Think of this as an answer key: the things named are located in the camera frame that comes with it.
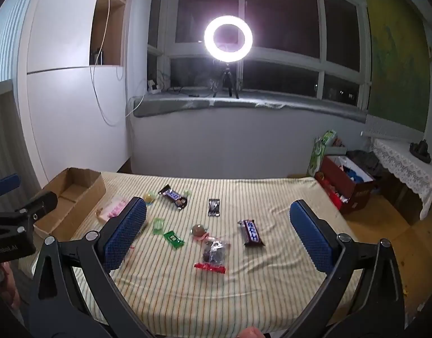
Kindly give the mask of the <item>person's right hand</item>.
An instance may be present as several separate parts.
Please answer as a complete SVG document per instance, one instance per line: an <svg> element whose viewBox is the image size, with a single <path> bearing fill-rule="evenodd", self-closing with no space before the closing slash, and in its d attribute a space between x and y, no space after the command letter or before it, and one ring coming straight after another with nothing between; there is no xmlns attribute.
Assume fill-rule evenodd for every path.
<svg viewBox="0 0 432 338"><path fill-rule="evenodd" d="M242 330L238 338L265 338L265 335L258 328L250 326Z"/></svg>

